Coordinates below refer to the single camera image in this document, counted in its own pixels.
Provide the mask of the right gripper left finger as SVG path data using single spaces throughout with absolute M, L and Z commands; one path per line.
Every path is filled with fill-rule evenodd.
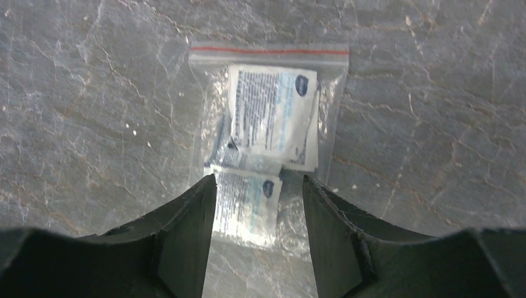
M 1 229 L 2 297 L 201 297 L 216 207 L 208 175 L 101 235 Z

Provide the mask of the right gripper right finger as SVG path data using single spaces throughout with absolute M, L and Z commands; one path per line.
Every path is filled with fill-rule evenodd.
M 525 230 L 466 228 L 433 237 L 376 218 L 303 179 L 320 297 L 524 297 Z

